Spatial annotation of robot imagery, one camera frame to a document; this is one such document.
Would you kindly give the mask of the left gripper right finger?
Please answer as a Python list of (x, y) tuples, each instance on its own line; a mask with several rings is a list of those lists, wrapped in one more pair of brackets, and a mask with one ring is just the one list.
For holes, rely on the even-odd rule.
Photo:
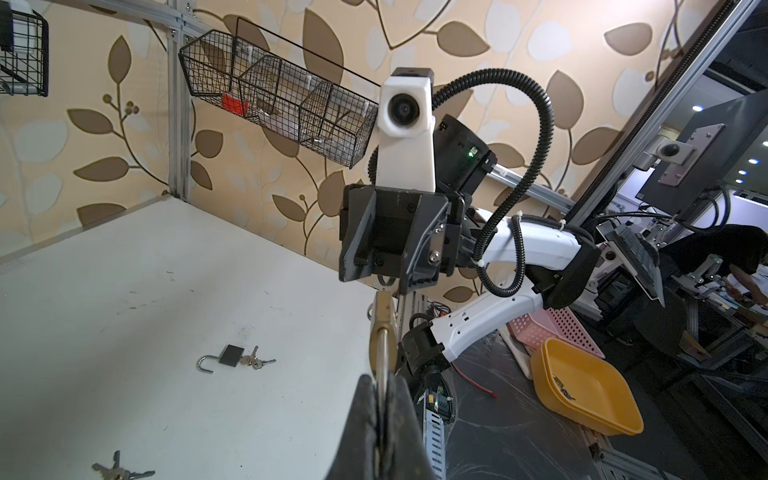
[(393, 374), (383, 403), (383, 478), (435, 478), (408, 385)]

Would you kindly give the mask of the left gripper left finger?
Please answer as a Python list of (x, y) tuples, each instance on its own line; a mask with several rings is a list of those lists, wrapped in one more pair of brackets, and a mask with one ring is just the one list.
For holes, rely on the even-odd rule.
[(358, 379), (335, 457), (327, 480), (371, 480), (378, 460), (378, 404), (373, 378)]

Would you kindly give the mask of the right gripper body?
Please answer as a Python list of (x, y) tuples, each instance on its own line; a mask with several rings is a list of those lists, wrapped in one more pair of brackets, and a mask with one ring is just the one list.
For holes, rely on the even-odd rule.
[(465, 199), (352, 184), (340, 211), (339, 279), (391, 277), (400, 288), (434, 286), (465, 265)]

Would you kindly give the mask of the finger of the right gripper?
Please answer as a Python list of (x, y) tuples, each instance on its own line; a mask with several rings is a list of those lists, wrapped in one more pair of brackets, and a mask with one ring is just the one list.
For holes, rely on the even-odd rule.
[(448, 207), (449, 201), (443, 195), (420, 196), (401, 255), (399, 294), (437, 284)]
[(376, 190), (368, 185), (347, 185), (340, 210), (339, 279), (351, 282), (368, 277), (373, 270), (371, 241), (376, 216)]

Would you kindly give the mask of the black padlock with keys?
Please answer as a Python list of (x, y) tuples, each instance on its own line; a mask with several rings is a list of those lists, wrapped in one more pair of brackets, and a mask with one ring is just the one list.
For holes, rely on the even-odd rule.
[(196, 362), (196, 370), (206, 374), (213, 374), (211, 369), (204, 366), (204, 362), (207, 360), (214, 360), (220, 365), (228, 367), (237, 367), (238, 365), (245, 365), (254, 370), (261, 370), (264, 366), (274, 364), (276, 359), (260, 359), (258, 357), (259, 347), (255, 346), (249, 354), (245, 353), (245, 349), (235, 345), (227, 345), (222, 353), (216, 355), (204, 355), (200, 357)]

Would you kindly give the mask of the brass padlock shackle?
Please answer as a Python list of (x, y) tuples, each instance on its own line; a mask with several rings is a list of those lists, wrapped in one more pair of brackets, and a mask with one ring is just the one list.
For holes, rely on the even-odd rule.
[(371, 305), (369, 359), (376, 385), (379, 444), (386, 440), (389, 376), (397, 363), (398, 322), (392, 294), (378, 291)]

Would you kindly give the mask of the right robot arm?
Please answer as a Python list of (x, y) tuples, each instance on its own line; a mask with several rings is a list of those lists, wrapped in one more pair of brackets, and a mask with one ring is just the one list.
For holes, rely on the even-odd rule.
[[(456, 118), (435, 115), (449, 99), (483, 85), (523, 93), (539, 119), (525, 174), (492, 212), (473, 208), (472, 196), (493, 171), (494, 152)], [(509, 320), (577, 299), (599, 256), (592, 236), (515, 211), (539, 176), (554, 136), (552, 101), (535, 80), (489, 68), (435, 89), (430, 69), (399, 68), (381, 87), (376, 124), (381, 139), (370, 159), (373, 179), (347, 186), (342, 197), (340, 279), (388, 276), (404, 296), (468, 269), (485, 289), (467, 307), (406, 332), (398, 327), (391, 294), (378, 293), (369, 354), (379, 382), (402, 371), (414, 385), (424, 385)]]

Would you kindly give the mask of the pink plastic basket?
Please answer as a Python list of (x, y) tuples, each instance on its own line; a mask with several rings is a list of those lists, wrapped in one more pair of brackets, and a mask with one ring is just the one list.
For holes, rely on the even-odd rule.
[(545, 340), (557, 337), (597, 358), (605, 358), (602, 350), (568, 307), (539, 309), (512, 319), (507, 328), (516, 340), (534, 350), (539, 349)]

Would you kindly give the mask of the red cap item in basket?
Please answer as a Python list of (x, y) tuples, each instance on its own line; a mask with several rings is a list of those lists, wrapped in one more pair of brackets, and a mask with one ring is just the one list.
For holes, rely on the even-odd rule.
[(246, 117), (249, 102), (241, 99), (238, 95), (232, 92), (225, 92), (221, 95), (221, 106), (229, 113)]

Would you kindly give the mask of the yellow plastic tub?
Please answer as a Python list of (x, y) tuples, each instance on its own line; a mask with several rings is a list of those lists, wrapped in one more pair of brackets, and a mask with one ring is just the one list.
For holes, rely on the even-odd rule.
[(536, 395), (549, 410), (606, 436), (635, 436), (644, 421), (623, 375), (610, 363), (552, 337), (530, 359)]

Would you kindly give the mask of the person in black shirt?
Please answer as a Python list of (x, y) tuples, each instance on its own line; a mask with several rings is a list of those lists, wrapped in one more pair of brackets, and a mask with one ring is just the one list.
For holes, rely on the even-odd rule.
[(755, 282), (753, 275), (760, 265), (767, 264), (767, 232), (751, 225), (727, 224), (709, 233), (692, 233), (666, 245), (659, 251), (674, 263), (672, 273), (685, 275), (695, 271), (709, 255), (722, 259), (718, 270), (729, 296), (739, 300), (743, 295), (728, 282), (732, 275), (746, 288), (752, 301), (767, 305), (767, 295)]

